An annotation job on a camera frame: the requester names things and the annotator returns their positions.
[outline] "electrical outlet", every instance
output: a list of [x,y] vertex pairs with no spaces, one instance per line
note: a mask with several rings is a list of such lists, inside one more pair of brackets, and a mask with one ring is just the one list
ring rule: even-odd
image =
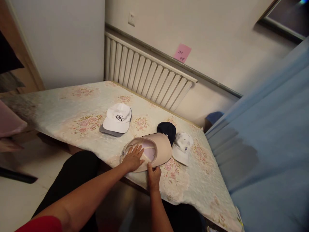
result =
[[129,13],[129,20],[128,20],[128,24],[135,26],[135,16],[134,14],[132,14],[131,12]]

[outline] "white tile floor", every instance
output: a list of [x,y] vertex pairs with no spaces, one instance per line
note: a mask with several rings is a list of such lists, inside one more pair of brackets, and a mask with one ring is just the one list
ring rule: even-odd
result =
[[25,150],[0,154],[0,166],[39,179],[33,184],[0,177],[0,231],[15,231],[29,221],[70,154],[40,139],[23,144]]
[[[11,232],[29,221],[70,154],[40,139],[22,144],[25,150],[0,153],[0,167],[38,177],[33,184],[0,177],[0,231]],[[118,182],[97,210],[97,223],[114,222],[121,232],[150,231],[150,198]]]

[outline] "hand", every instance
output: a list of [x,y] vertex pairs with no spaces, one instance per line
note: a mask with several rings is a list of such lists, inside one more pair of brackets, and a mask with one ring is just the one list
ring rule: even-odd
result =
[[139,160],[144,152],[144,149],[141,148],[142,145],[136,145],[134,149],[131,147],[128,154],[124,157],[122,164],[127,166],[129,172],[135,171],[145,162],[143,159]]
[[148,163],[148,185],[150,193],[160,191],[160,177],[160,167],[152,169],[151,163]]

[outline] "blue cloth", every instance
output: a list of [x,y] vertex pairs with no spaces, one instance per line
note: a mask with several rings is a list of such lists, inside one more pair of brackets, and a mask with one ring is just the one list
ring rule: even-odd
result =
[[206,133],[245,231],[309,231],[309,38]]
[[215,124],[222,116],[224,115],[224,113],[217,111],[217,112],[213,112],[210,113],[209,115],[207,115],[206,119],[213,125]]

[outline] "person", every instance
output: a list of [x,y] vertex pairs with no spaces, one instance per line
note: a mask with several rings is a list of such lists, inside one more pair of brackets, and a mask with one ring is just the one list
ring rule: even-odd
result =
[[[141,148],[131,148],[121,164],[99,176],[99,159],[93,152],[75,153],[64,163],[33,218],[16,232],[98,231],[96,208],[117,181],[144,162]],[[153,169],[148,163],[152,232],[203,231],[193,206],[173,206],[161,199],[160,176],[160,167]]]

